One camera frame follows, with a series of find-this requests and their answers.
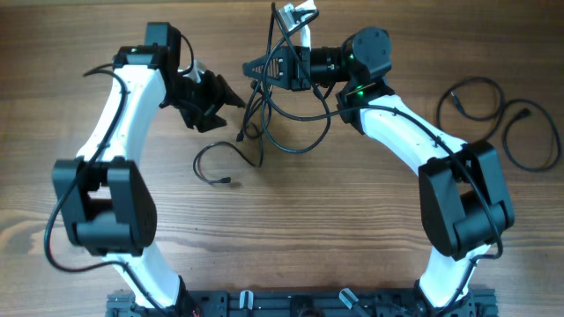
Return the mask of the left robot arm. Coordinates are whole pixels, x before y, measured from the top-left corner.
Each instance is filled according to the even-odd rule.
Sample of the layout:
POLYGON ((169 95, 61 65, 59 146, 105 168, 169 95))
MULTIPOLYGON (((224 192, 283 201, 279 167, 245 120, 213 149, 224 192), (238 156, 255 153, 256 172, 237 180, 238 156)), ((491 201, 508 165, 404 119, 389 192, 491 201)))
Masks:
POLYGON ((187 38, 167 22, 151 22, 145 40, 121 47, 111 63, 95 68, 112 78, 100 119, 73 159, 52 171, 70 243, 115 268, 130 287, 108 309, 111 316, 198 316, 200 307, 157 244, 157 209, 138 165, 156 112, 176 108, 185 125, 201 133, 221 128, 224 105, 242 99, 226 80, 199 61, 180 66, 187 38))

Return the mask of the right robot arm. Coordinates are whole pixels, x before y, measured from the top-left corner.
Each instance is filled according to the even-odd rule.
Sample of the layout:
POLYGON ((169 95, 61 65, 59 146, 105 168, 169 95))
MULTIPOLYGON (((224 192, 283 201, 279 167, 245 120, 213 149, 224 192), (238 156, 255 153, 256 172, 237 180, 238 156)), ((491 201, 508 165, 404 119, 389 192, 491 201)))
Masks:
POLYGON ((467 143, 415 114, 388 86, 391 41, 368 27, 339 47, 294 46, 287 38, 244 63, 245 76, 294 92, 345 83, 336 114, 387 147, 417 175, 420 215, 432 245, 418 291, 427 313, 441 316, 467 302, 481 260, 502 255, 501 235, 515 223, 494 147, 467 143))

